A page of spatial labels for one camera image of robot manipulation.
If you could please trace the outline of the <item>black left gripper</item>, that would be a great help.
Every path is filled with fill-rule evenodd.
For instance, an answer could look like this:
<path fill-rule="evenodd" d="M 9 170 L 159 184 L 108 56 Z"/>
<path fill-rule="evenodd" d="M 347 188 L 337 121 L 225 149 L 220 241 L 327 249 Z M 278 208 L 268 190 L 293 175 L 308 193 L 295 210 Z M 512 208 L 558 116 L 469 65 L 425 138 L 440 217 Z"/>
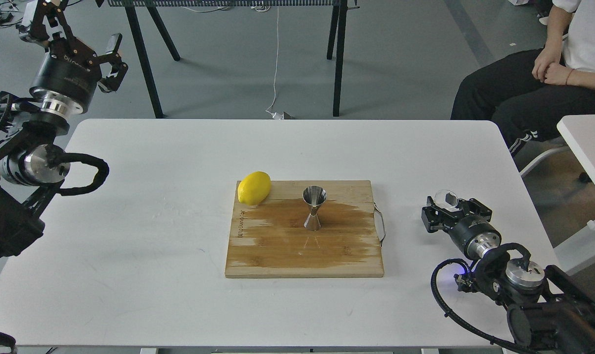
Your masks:
<path fill-rule="evenodd" d="M 116 92 L 126 76 L 128 65 L 118 52 L 122 34 L 112 34 L 106 53 L 97 57 L 97 63 L 109 63 L 111 71 L 101 78 L 98 66 L 90 67 L 87 61 L 96 56 L 95 51 L 81 40 L 70 48 L 71 29 L 64 16 L 67 0 L 33 0 L 27 3 L 18 24 L 20 39 L 36 43 L 46 49 L 43 63 L 34 78 L 30 94 L 43 102 L 43 111 L 64 119 L 86 112 L 96 90 Z M 61 28 L 64 38 L 50 40 L 48 28 Z"/>

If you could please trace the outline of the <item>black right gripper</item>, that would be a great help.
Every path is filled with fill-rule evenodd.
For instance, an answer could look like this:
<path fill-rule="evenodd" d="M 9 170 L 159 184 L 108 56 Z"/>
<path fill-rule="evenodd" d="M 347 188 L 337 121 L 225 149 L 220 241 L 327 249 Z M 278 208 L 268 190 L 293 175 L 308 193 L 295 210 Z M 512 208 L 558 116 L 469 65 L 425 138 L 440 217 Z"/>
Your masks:
<path fill-rule="evenodd" d="M 428 233 L 445 231 L 464 256 L 480 260 L 502 242 L 499 231 L 489 223 L 493 211 L 476 199 L 457 201 L 459 210 L 448 210 L 427 196 L 421 220 Z"/>

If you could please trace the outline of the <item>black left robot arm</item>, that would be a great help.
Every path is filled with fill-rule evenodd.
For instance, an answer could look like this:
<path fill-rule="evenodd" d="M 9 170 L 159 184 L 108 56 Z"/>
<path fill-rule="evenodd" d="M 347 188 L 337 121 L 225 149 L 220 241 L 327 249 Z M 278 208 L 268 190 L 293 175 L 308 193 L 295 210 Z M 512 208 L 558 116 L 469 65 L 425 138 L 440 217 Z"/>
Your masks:
<path fill-rule="evenodd" d="M 118 90 L 128 69 L 121 34 L 98 54 L 73 33 L 64 13 L 69 6 L 30 0 L 17 23 L 21 40 L 44 56 L 27 96 L 0 91 L 0 259 L 19 256 L 43 236 L 42 215 L 54 197 L 96 191 L 110 172 L 104 159 L 56 144 L 98 90 Z"/>

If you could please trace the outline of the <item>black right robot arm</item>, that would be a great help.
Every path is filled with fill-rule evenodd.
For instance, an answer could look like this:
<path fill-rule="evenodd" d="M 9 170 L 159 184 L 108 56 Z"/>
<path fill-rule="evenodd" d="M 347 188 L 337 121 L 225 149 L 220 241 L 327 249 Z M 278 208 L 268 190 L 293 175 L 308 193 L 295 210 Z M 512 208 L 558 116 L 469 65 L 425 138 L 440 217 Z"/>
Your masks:
<path fill-rule="evenodd" d="M 524 246 L 502 243 L 491 224 L 492 211 L 476 199 L 459 199 L 445 190 L 443 203 L 427 198 L 422 220 L 428 233 L 445 231 L 464 259 L 448 259 L 432 272 L 430 289 L 445 317 L 465 330 L 519 354 L 554 351 L 595 354 L 595 300 L 555 265 L 541 267 Z M 481 292 L 504 307 L 513 341 L 474 327 L 447 305 L 437 287 L 437 274 L 450 264 L 460 292 Z"/>

